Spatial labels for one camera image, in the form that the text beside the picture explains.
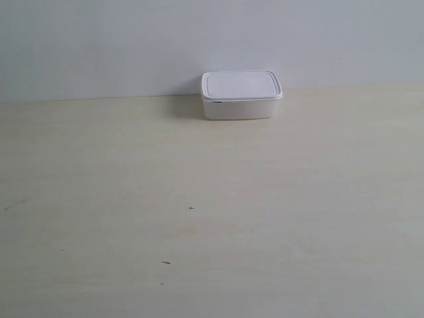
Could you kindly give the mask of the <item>white lidded plastic container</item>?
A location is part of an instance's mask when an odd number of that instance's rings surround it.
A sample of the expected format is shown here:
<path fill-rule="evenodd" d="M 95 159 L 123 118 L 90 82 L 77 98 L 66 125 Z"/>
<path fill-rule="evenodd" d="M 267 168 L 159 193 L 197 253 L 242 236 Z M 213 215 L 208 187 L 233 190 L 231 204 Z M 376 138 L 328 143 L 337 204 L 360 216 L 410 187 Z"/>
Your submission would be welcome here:
<path fill-rule="evenodd" d="M 201 98 L 210 120 L 268 119 L 283 99 L 283 89 L 268 70 L 207 72 L 201 77 Z"/>

